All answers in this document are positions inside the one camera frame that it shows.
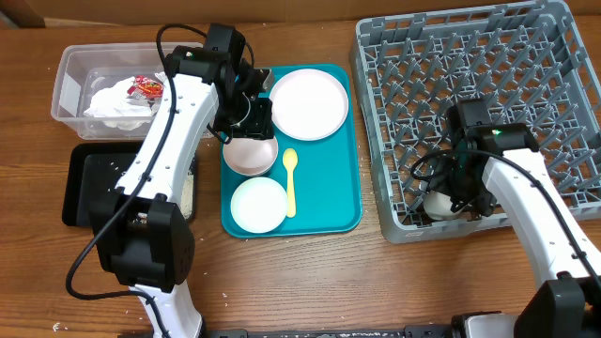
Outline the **small white bowl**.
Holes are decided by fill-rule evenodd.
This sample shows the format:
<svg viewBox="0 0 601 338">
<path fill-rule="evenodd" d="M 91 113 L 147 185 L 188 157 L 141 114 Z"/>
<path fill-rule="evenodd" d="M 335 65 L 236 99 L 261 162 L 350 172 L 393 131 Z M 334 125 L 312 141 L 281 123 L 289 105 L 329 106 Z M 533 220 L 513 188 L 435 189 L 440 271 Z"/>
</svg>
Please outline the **small white bowl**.
<svg viewBox="0 0 601 338">
<path fill-rule="evenodd" d="M 264 234 L 276 229 L 286 218 L 288 198 L 280 183 L 268 177 L 245 180 L 234 191 L 230 211 L 244 231 Z"/>
</svg>

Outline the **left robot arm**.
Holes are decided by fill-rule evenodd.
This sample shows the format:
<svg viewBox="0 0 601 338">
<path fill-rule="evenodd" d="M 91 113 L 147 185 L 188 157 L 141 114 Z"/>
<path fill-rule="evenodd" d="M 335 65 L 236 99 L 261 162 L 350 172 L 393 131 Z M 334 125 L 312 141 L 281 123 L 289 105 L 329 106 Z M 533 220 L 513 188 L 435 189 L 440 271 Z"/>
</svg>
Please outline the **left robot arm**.
<svg viewBox="0 0 601 338">
<path fill-rule="evenodd" d="M 274 136 L 269 69 L 243 55 L 252 49 L 233 26 L 213 23 L 202 47 L 177 46 L 158 54 L 166 75 L 161 103 L 142 146 L 116 186 L 89 206 L 94 237 L 69 269 L 92 250 L 103 270 L 124 285 L 107 298 L 134 296 L 145 307 L 156 337 L 203 337 L 187 277 L 195 239 L 180 209 L 183 186 L 205 131 L 221 143 Z"/>
</svg>

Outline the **large white plate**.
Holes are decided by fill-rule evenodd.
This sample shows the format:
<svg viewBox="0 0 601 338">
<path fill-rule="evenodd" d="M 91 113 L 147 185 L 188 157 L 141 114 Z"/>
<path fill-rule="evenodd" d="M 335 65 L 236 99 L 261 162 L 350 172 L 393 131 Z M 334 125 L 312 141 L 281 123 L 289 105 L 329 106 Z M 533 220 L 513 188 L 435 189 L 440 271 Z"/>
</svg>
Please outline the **large white plate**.
<svg viewBox="0 0 601 338">
<path fill-rule="evenodd" d="M 283 134 L 300 141 L 318 141 L 344 124 L 349 98 L 343 85 L 318 69 L 298 69 L 270 91 L 272 121 Z"/>
</svg>

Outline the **white bowl with food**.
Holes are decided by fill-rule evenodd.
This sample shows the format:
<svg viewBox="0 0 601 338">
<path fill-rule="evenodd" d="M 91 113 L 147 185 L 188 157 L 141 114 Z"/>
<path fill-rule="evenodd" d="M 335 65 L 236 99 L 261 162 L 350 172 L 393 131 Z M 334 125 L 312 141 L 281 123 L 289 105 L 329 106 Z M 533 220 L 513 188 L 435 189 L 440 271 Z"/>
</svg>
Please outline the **white bowl with food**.
<svg viewBox="0 0 601 338">
<path fill-rule="evenodd" d="M 278 157 L 279 145 L 275 137 L 267 140 L 235 138 L 223 147 L 223 159 L 234 172 L 256 177 L 266 174 Z"/>
</svg>

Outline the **white plastic cup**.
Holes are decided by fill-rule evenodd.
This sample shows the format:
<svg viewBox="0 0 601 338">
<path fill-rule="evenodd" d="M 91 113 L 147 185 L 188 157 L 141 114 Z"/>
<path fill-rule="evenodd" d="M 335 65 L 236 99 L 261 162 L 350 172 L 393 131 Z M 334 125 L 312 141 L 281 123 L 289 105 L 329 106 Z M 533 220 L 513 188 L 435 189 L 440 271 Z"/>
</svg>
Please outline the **white plastic cup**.
<svg viewBox="0 0 601 338">
<path fill-rule="evenodd" d="M 451 198 L 441 192 L 431 191 L 424 196 L 423 208 L 426 215 L 434 221 L 457 219 L 459 211 L 451 211 Z"/>
</svg>

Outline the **red foil snack wrapper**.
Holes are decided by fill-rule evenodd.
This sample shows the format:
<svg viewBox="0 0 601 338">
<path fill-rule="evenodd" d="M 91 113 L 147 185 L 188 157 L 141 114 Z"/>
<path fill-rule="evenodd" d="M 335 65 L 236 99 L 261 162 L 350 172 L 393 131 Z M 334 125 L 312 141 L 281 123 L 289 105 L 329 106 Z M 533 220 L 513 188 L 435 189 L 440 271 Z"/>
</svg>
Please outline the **red foil snack wrapper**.
<svg viewBox="0 0 601 338">
<path fill-rule="evenodd" d="M 162 92 L 162 83 L 142 75 L 135 76 L 131 87 L 127 90 L 128 95 L 137 100 L 160 99 Z"/>
</svg>

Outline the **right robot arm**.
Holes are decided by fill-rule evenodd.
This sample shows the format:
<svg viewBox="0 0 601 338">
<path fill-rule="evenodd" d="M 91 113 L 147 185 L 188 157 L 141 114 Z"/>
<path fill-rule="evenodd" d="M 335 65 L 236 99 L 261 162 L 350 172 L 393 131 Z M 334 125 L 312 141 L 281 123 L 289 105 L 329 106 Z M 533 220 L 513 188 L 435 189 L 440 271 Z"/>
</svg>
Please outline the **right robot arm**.
<svg viewBox="0 0 601 338">
<path fill-rule="evenodd" d="M 443 215 L 501 207 L 532 265 L 537 291 L 519 315 L 460 315 L 462 337 L 597 337 L 600 252 L 560 197 L 539 145 L 523 123 L 493 124 L 482 100 L 446 112 L 452 152 L 438 188 Z"/>
</svg>

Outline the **white rice pile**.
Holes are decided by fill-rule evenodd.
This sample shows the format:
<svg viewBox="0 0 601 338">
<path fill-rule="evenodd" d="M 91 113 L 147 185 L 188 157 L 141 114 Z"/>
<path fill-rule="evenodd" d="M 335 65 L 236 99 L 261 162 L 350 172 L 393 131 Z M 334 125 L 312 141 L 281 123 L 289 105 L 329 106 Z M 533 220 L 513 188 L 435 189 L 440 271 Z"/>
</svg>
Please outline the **white rice pile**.
<svg viewBox="0 0 601 338">
<path fill-rule="evenodd" d="M 180 203 L 180 210 L 187 222 L 193 217 L 194 213 L 195 173 L 196 160 L 193 160 L 184 180 Z"/>
</svg>

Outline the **white napkin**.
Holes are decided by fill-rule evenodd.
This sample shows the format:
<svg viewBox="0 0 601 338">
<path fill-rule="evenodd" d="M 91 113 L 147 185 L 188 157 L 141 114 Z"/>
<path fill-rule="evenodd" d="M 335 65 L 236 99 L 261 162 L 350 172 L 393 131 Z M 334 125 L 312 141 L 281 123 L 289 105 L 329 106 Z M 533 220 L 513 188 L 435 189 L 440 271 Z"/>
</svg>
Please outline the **white napkin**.
<svg viewBox="0 0 601 338">
<path fill-rule="evenodd" d="M 124 131 L 132 131 L 147 123 L 158 112 L 161 99 L 137 100 L 130 97 L 127 90 L 131 87 L 134 77 L 98 91 L 92 96 L 83 115 L 102 118 L 107 127 Z"/>
</svg>

